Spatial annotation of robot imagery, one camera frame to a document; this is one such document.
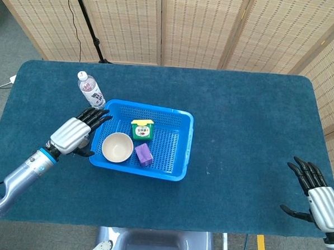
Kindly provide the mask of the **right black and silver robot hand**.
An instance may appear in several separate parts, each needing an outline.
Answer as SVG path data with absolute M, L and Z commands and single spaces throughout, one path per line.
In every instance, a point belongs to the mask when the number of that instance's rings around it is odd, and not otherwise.
M 296 164 L 287 163 L 298 179 L 303 193 L 308 200 L 309 212 L 294 211 L 281 204 L 280 208 L 287 215 L 311 222 L 324 233 L 334 232 L 334 189 L 330 187 L 321 170 L 312 162 L 294 157 Z

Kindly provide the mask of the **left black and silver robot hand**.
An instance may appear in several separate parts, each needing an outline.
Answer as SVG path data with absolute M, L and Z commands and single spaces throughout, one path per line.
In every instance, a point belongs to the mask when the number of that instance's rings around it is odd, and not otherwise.
M 94 152 L 81 147 L 83 141 L 100 125 L 112 119 L 109 110 L 99 110 L 89 107 L 78 116 L 70 118 L 50 136 L 45 149 L 54 158 L 60 155 L 77 154 L 81 157 L 90 157 Z

